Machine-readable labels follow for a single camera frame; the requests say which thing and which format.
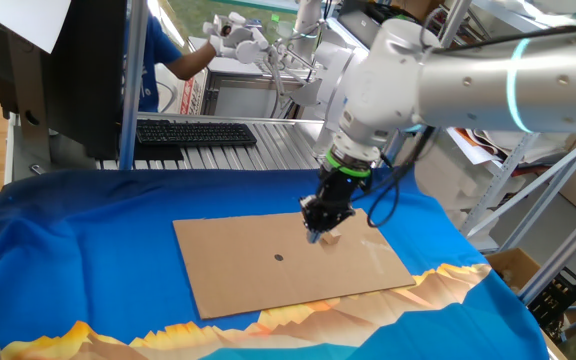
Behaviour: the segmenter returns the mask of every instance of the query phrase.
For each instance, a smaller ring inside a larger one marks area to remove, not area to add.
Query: keyboard
[[[137,139],[142,145],[220,146],[254,145],[257,139],[248,126],[237,123],[171,123],[138,120]]]

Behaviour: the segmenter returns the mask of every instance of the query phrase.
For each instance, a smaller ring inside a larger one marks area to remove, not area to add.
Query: blue shirt
[[[164,34],[161,24],[152,14],[148,15],[148,29],[146,31],[139,111],[157,112],[159,92],[157,91],[157,79],[155,78],[155,64],[169,64],[179,59],[181,52]]]

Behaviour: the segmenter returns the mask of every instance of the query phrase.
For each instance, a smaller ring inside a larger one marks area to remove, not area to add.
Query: cardboard sheet
[[[335,245],[309,244],[300,213],[175,221],[202,319],[413,285],[366,213]]]

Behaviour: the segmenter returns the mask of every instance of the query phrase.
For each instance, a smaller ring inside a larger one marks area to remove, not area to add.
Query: blue tablecloth
[[[48,351],[48,338],[72,342],[83,327],[89,344],[78,343],[75,350],[112,344],[117,348],[111,353],[120,354],[119,347],[130,344],[140,356],[153,358],[144,349],[186,346],[179,345],[182,340],[172,335],[177,328],[171,326],[179,324],[190,329],[190,334],[200,331],[203,336],[201,348],[192,346],[205,351],[193,353],[195,357],[547,358],[535,320],[488,270],[487,276],[464,290],[461,298],[454,295],[446,306],[415,300],[423,294],[413,290],[397,292],[399,300],[414,300],[430,311],[406,311],[393,323],[374,327],[358,343],[326,340],[319,336],[324,331],[321,325],[317,325],[317,336],[294,335],[309,326],[303,319],[281,325],[302,327],[290,330],[290,345],[281,343],[285,336],[273,338],[283,345],[260,345],[259,337],[257,342],[250,342],[250,337],[245,340],[249,342],[241,340],[241,336],[252,336],[255,329],[255,334],[277,331],[268,330],[270,312],[201,320],[172,221],[298,212],[298,199],[311,194],[316,185],[315,171],[210,170],[69,171],[8,185],[0,194],[0,345],[6,347],[4,355],[31,358],[32,350],[43,354],[33,355],[38,358],[72,357],[64,343],[61,347],[51,343],[58,349],[52,348],[50,356],[41,351]],[[368,197],[354,205],[367,209],[373,200]],[[377,219],[389,210],[387,203],[378,209]],[[380,230],[420,283],[428,274],[452,276],[432,285],[438,292],[451,286],[463,288],[465,276],[470,275],[460,275],[460,269],[472,273],[487,266],[439,204],[419,192],[413,176],[403,180],[397,212]],[[335,304],[351,300],[339,301],[323,304],[339,315],[343,306]],[[309,309],[333,314],[317,306]],[[349,318],[349,311],[343,313],[344,319]],[[368,325],[354,319],[352,326]],[[157,341],[162,338],[155,335],[165,335],[172,343],[161,345]]]

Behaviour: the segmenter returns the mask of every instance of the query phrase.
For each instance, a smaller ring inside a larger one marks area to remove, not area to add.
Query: person
[[[164,33],[159,21],[152,14],[149,14],[139,111],[158,111],[159,92],[155,76],[156,64],[164,64],[178,79],[187,81],[208,66],[216,55],[217,51],[210,44],[210,41],[192,54],[182,55]]]

